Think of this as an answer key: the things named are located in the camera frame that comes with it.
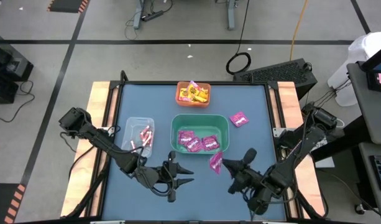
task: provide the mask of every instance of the plastic bin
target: plastic bin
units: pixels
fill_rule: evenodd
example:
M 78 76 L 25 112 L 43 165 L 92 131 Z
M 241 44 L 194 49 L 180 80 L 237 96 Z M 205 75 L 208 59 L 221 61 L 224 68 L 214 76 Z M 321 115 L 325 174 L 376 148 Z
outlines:
M 190 82 L 178 82 L 177 85 L 177 94 L 175 96 L 175 99 L 177 103 L 181 106 L 193 106 L 193 107 L 201 107 L 206 108 L 209 105 L 209 99 L 211 98 L 211 85 L 207 83 L 197 83 L 198 86 L 208 90 L 208 99 L 205 103 L 200 102 L 187 102 L 187 101 L 180 101 L 179 100 L 179 93 L 181 88 L 187 88 Z
M 178 143 L 179 131 L 194 131 L 200 139 L 216 135 L 221 147 L 211 151 L 188 152 L 184 145 Z M 178 114 L 171 123 L 171 146 L 181 153 L 215 154 L 229 147 L 229 122 L 221 115 L 213 114 Z
M 124 138 L 122 140 L 121 149 L 123 150 L 132 150 L 131 140 L 134 141 L 135 147 L 139 147 L 142 145 L 142 140 L 140 138 L 140 132 L 142 132 L 147 126 L 150 126 L 149 130 L 153 132 L 154 136 L 154 120 L 152 118 L 135 118 L 130 117 L 127 119 L 126 130 L 124 132 Z M 152 147 L 150 144 L 146 145 L 142 156 L 149 158 L 152 155 Z

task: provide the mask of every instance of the table leg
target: table leg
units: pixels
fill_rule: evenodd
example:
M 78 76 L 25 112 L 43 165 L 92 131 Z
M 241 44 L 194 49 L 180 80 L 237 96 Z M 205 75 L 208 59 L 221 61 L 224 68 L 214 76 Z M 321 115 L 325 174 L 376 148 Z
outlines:
M 227 4 L 227 29 L 234 29 L 234 4 L 235 0 L 229 0 Z
M 314 162 L 329 158 L 339 152 L 350 149 L 360 142 L 369 141 L 370 135 L 362 116 L 344 128 L 345 135 L 311 152 Z
M 136 0 L 136 10 L 134 15 L 134 29 L 139 29 L 140 17 L 142 17 L 143 6 L 144 6 L 144 0 Z

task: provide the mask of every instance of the clear plastic container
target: clear plastic container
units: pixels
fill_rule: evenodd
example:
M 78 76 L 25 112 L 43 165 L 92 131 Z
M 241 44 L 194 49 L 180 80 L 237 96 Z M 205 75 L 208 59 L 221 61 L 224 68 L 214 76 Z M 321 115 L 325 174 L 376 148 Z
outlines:
M 153 140 L 154 140 L 154 120 L 152 118 L 135 118 L 130 117 L 127 119 L 126 130 L 124 132 L 124 138 L 122 140 L 121 149 L 132 150 L 131 141 L 134 142 L 135 147 L 142 145 L 142 139 L 140 133 L 149 126 L 148 131 L 152 132 L 152 139 L 150 144 L 147 144 L 143 150 L 142 156 L 149 158 L 152 155 Z

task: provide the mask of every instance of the black mat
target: black mat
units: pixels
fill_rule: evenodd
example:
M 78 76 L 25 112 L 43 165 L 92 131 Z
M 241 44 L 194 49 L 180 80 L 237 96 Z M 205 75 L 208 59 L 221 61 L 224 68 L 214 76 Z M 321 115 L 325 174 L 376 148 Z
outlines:
M 5 223 L 7 211 L 19 184 L 0 184 L 0 223 Z
M 83 12 L 88 0 L 53 0 L 48 7 L 52 12 Z

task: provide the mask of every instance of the black floor stripe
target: black floor stripe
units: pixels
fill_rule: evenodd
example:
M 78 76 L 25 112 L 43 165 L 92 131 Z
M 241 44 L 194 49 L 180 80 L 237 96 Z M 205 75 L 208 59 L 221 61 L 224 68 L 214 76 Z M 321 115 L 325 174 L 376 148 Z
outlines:
M 353 40 L 296 40 L 296 45 L 350 45 Z M 0 40 L 0 44 L 72 44 L 72 40 Z M 148 45 L 148 44 L 239 44 L 240 40 L 75 40 L 74 44 Z M 291 40 L 242 40 L 242 44 L 291 45 Z
M 87 10 L 88 6 L 85 8 L 84 12 L 81 13 L 80 17 L 78 18 L 77 25 L 76 25 L 76 28 L 75 28 L 74 33 L 73 33 L 73 37 L 71 38 L 70 44 L 68 46 L 68 49 L 67 49 L 67 52 L 65 55 L 65 58 L 63 59 L 62 67 L 60 68 L 59 76 L 58 76 L 56 83 L 55 83 L 55 86 L 53 88 L 51 98 L 49 99 L 47 110 L 44 114 L 44 118 L 42 119 L 41 127 L 40 127 L 39 132 L 37 134 L 37 137 L 35 139 L 29 160 L 27 161 L 27 165 L 26 165 L 26 168 L 24 170 L 22 180 L 21 180 L 21 184 L 24 184 L 26 186 L 29 183 L 31 173 L 33 172 L 33 168 L 35 165 L 35 161 L 37 160 L 37 156 L 40 152 L 41 144 L 42 144 L 42 141 L 44 140 L 45 132 L 47 130 L 48 123 L 50 121 L 53 108 L 55 107 L 55 103 L 56 103 L 56 100 L 58 98 L 60 87 L 62 87 L 63 79 L 65 78 L 66 70 L 67 70 L 68 64 L 70 62 L 71 55 L 73 54 L 73 50 L 74 50 L 74 46 L 75 46 L 75 40 L 78 38 L 78 34 L 80 33 L 80 29 L 81 29 L 81 26 L 83 25 L 84 17 L 85 17 L 86 10 Z
M 351 0 L 351 3 L 353 5 L 353 8 L 360 20 L 360 23 L 362 24 L 362 27 L 364 29 L 365 34 L 371 33 L 369 25 L 367 25 L 367 21 L 365 20 L 362 11 L 360 10 L 359 4 L 356 0 Z

